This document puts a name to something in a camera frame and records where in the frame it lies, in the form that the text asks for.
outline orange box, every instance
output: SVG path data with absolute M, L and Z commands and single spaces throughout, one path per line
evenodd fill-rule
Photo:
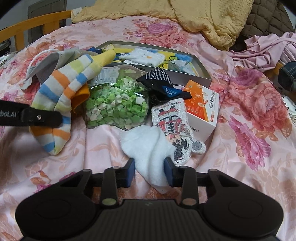
M 189 80 L 184 91 L 192 98 L 185 100 L 188 124 L 197 140 L 205 142 L 216 127 L 219 108 L 219 94 Z

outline yellow blanket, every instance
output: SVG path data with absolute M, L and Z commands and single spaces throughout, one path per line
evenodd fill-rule
M 169 18 L 187 31 L 202 31 L 213 46 L 228 50 L 243 29 L 252 5 L 253 0 L 97 0 L 76 16 L 72 12 L 72 22 L 132 15 Z

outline white towel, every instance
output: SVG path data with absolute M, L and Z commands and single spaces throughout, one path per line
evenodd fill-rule
M 123 152 L 135 159 L 136 170 L 157 191 L 168 191 L 168 181 L 163 170 L 164 159 L 174 158 L 175 147 L 167 141 L 157 126 L 138 126 L 121 134 Z
M 142 64 L 153 67 L 161 65 L 165 60 L 165 56 L 163 54 L 153 53 L 139 48 L 134 49 L 130 53 L 122 54 L 119 58 L 123 59 L 124 63 Z

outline wooden bed frame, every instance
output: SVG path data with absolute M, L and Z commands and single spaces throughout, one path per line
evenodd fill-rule
M 14 36 L 15 48 L 17 51 L 20 51 L 25 47 L 24 31 L 42 25 L 43 35 L 46 35 L 59 29 L 59 21 L 67 18 L 71 18 L 71 10 L 30 18 L 1 30 L 0 42 Z

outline pink fabric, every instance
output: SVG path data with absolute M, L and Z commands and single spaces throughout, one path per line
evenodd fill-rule
M 212 76 L 211 89 L 220 93 L 220 112 L 217 127 L 206 142 L 207 152 L 193 155 L 187 165 L 199 172 L 217 168 L 273 197 L 285 213 L 278 237 L 296 240 L 296 127 L 280 94 L 262 73 L 235 66 L 227 52 L 209 45 L 199 33 L 187 33 L 168 19 L 144 16 L 67 26 L 43 36 L 0 70 L 0 98 L 32 102 L 38 84 L 33 82 L 25 92 L 20 85 L 30 61 L 42 50 L 89 48 L 108 40 L 152 43 L 199 58 Z M 121 131 L 106 125 L 86 129 L 81 117 L 74 118 L 70 140 L 60 154 L 50 156 L 28 128 L 0 127 L 0 240 L 20 239 L 14 211 L 26 197 L 83 168 L 96 173 L 123 166 L 128 158 L 120 149 Z M 96 188 L 95 201 L 99 193 Z M 171 188 L 161 195 L 139 173 L 131 188 L 119 190 L 120 198 L 179 200 L 180 193 L 180 189 Z M 206 198 L 203 189 L 200 200 Z
M 296 60 L 296 34 L 284 33 L 282 37 L 276 34 L 254 36 L 245 40 L 247 50 L 243 52 L 229 51 L 236 65 L 259 69 L 264 72 L 273 69 L 279 60 L 285 64 Z

